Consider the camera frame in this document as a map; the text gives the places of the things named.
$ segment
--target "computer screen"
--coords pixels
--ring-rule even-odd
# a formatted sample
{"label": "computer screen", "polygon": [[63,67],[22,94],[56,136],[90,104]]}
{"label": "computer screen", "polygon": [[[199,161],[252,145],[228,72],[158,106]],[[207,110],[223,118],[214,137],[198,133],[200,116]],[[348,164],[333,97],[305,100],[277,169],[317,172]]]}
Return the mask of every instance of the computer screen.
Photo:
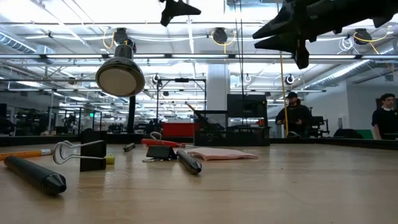
{"label": "computer screen", "polygon": [[265,95],[227,95],[227,110],[229,118],[263,118],[267,111]]}

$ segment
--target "table surface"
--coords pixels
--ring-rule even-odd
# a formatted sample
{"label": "table surface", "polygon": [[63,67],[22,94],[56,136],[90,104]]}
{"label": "table surface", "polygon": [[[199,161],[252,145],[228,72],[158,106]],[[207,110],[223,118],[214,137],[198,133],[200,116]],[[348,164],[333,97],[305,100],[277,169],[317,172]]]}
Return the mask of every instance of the table surface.
{"label": "table surface", "polygon": [[[51,145],[0,148],[0,152]],[[56,165],[67,191],[43,195],[0,163],[1,223],[398,223],[398,152],[341,146],[236,147],[259,159],[202,162],[198,176],[178,161],[142,162],[141,146],[106,170]]]}

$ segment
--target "baseball cap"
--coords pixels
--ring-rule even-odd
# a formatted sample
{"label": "baseball cap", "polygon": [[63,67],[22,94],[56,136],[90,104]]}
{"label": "baseball cap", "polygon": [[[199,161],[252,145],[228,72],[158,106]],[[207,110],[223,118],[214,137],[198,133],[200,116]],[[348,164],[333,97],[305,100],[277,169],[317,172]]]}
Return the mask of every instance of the baseball cap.
{"label": "baseball cap", "polygon": [[287,98],[288,98],[288,99],[297,98],[297,93],[290,92],[290,93],[287,95]]}

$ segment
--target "pink notepad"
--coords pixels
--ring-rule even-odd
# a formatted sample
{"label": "pink notepad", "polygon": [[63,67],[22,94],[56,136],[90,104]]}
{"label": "pink notepad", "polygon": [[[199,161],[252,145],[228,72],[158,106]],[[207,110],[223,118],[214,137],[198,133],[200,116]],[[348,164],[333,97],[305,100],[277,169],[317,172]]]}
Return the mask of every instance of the pink notepad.
{"label": "pink notepad", "polygon": [[196,149],[187,149],[186,152],[191,156],[200,156],[205,161],[216,159],[258,159],[257,155],[234,149],[199,147]]}

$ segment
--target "lamp shade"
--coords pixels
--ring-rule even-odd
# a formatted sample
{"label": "lamp shade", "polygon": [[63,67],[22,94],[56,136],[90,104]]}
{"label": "lamp shade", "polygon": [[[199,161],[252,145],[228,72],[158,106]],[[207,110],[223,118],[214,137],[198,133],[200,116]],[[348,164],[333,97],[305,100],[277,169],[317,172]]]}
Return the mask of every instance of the lamp shade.
{"label": "lamp shade", "polygon": [[[125,49],[130,48],[126,45],[119,45],[118,48],[120,46]],[[120,57],[116,53],[120,53],[118,55],[126,54],[126,52],[118,52],[116,49],[115,57],[102,64],[95,76],[98,87],[110,95],[120,97],[134,96],[140,93],[145,86],[142,70],[131,60],[132,54]]]}

